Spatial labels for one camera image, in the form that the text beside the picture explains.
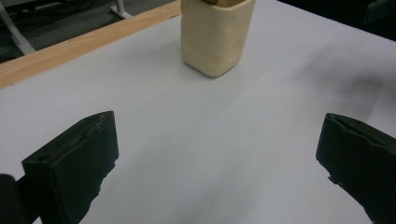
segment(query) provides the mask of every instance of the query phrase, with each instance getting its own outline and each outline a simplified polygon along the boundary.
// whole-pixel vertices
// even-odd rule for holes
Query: tabletop
[[[329,112],[396,136],[395,42],[265,0],[224,76],[180,52],[175,17],[0,90],[1,172],[113,110],[120,158],[81,223],[371,223],[315,153]]]

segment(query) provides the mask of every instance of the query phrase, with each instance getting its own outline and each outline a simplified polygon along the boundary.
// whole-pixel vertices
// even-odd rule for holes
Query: wooden table edge
[[[0,89],[181,14],[180,0],[0,64]]]

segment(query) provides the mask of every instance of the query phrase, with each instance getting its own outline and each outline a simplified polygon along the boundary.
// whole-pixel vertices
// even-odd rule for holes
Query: white metal leg
[[[8,16],[6,9],[0,2],[0,17],[6,24],[8,30],[12,34],[12,40],[15,45],[20,49],[23,54],[29,54],[35,52],[35,49],[30,45],[29,41],[21,34],[18,28],[15,26],[12,19]]]
[[[111,10],[123,19],[131,18],[131,14],[125,11],[125,7],[122,0],[116,0],[116,5],[111,7]]]

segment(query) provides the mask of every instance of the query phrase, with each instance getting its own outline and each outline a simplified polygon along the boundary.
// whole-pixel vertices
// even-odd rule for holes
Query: floor
[[[140,14],[175,0],[124,0],[125,11]],[[11,14],[17,27],[35,49],[44,49],[67,39],[120,21],[111,12],[113,0],[66,0],[44,7],[13,7]],[[21,57],[7,27],[0,22],[0,63]]]

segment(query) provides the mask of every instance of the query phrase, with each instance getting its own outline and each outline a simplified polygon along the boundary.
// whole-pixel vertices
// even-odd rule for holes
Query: plastic container
[[[183,61],[218,77],[241,59],[256,0],[181,0]]]

